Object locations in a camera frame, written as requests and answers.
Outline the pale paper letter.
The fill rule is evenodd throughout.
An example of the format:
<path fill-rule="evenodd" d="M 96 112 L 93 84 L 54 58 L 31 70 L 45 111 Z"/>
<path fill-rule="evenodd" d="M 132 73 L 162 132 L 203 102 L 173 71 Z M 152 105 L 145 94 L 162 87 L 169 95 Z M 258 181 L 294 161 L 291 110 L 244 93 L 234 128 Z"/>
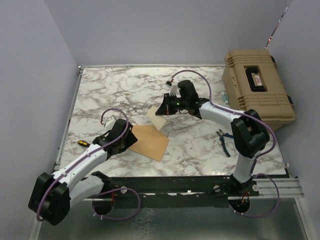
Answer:
<path fill-rule="evenodd" d="M 152 106 L 146 113 L 146 116 L 151 121 L 151 123 L 155 126 L 155 128 L 160 131 L 165 124 L 167 123 L 167 120 L 162 115 L 156 115 L 157 108 L 155 106 Z"/>

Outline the brown paper envelope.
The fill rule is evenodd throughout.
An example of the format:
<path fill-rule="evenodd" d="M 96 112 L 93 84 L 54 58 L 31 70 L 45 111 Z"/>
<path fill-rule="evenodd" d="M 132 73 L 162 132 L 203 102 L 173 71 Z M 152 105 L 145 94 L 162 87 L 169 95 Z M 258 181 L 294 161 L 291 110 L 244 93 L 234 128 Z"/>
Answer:
<path fill-rule="evenodd" d="M 169 138 L 154 125 L 134 125 L 132 133 L 137 138 L 129 150 L 160 162 L 169 143 Z"/>

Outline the white green glue stick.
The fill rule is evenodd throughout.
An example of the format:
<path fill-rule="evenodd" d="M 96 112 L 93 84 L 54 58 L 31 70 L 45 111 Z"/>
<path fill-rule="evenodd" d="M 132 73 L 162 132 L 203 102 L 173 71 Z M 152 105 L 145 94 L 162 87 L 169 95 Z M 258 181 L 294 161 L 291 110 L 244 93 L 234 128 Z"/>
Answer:
<path fill-rule="evenodd" d="M 228 96 L 226 94 L 226 92 L 222 91 L 221 92 L 221 96 L 222 96 L 222 99 L 223 99 L 223 102 L 228 105 L 229 104 L 229 99 L 228 99 Z"/>

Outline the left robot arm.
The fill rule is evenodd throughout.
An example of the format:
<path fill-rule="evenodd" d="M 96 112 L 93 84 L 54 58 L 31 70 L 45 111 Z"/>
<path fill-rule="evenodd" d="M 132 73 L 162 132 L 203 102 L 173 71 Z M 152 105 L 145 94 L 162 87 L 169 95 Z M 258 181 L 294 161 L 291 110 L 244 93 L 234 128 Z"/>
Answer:
<path fill-rule="evenodd" d="M 40 174 L 34 184 L 28 208 L 41 221 L 59 224 L 71 207 L 93 196 L 106 197 L 112 190 L 111 178 L 93 169 L 112 156 L 125 152 L 137 142 L 133 125 L 124 119 L 112 120 L 107 131 L 97 136 L 74 161 L 60 170 Z"/>

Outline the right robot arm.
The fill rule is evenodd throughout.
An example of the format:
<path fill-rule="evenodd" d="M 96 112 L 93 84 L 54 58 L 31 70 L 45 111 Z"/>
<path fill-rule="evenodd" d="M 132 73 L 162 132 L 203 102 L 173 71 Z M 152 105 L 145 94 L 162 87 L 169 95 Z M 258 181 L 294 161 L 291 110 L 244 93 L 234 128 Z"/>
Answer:
<path fill-rule="evenodd" d="M 247 182 L 252 179 L 255 158 L 270 140 L 267 127 L 259 114 L 252 109 L 233 110 L 215 104 L 208 98 L 200 98 L 190 80 L 182 80 L 178 84 L 168 80 L 166 85 L 170 87 L 170 92 L 164 94 L 160 107 L 155 111 L 156 116 L 187 111 L 193 117 L 231 129 L 238 158 L 229 189 L 236 196 L 242 195 L 248 189 Z"/>

